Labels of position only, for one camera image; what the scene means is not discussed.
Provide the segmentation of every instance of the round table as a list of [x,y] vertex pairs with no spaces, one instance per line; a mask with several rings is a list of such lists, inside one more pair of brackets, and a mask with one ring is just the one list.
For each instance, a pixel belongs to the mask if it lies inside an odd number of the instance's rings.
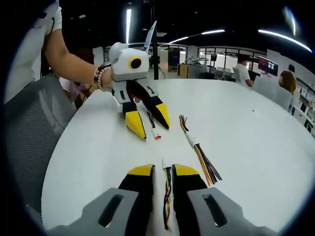
[[[155,164],[154,210],[147,235],[165,235],[162,206],[165,176],[161,159],[188,165],[205,179],[178,115],[223,178],[214,186],[243,208],[257,226],[279,232],[307,200],[315,177],[315,141],[287,111],[233,82],[173,79],[152,81],[167,105],[169,130],[158,125],[155,141],[142,103],[147,133],[139,139],[124,124],[108,92],[95,91],[66,127],[48,165],[42,220],[49,230],[69,225],[85,205],[118,187],[136,166]],[[173,235],[178,234],[173,209]]]

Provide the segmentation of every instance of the glass wall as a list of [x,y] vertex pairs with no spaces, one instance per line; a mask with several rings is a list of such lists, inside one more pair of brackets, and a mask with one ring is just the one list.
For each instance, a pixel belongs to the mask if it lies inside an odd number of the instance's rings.
[[[211,62],[211,54],[217,54],[217,60]],[[267,53],[261,54],[250,50],[235,49],[235,48],[198,48],[199,58],[206,58],[207,65],[215,67],[217,70],[226,72],[232,72],[233,67],[237,65],[238,56],[240,54],[247,55],[249,57],[249,63],[247,69],[256,73],[262,73],[263,71],[258,69],[259,56],[265,57]]]

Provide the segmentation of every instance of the woman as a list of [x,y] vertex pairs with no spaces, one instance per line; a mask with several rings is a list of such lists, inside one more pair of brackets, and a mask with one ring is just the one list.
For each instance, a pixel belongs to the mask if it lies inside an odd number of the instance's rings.
[[56,0],[41,14],[21,43],[7,81],[4,103],[35,80],[32,64],[42,50],[58,75],[84,84],[97,84],[99,80],[104,89],[109,88],[112,82],[111,68],[89,64],[69,53],[61,28],[61,8],[59,0]]

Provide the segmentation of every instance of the shelf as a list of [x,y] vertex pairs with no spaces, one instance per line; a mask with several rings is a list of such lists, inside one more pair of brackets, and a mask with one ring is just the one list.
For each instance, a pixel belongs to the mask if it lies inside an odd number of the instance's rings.
[[315,93],[315,89],[314,89],[314,88],[312,88],[311,86],[309,86],[308,84],[306,84],[304,81],[302,81],[302,80],[301,80],[301,79],[299,79],[299,78],[296,78],[296,80],[297,80],[297,81],[299,81],[299,82],[301,82],[302,84],[306,85],[308,88],[310,88],[310,89],[311,89],[311,91],[313,91],[313,93]]

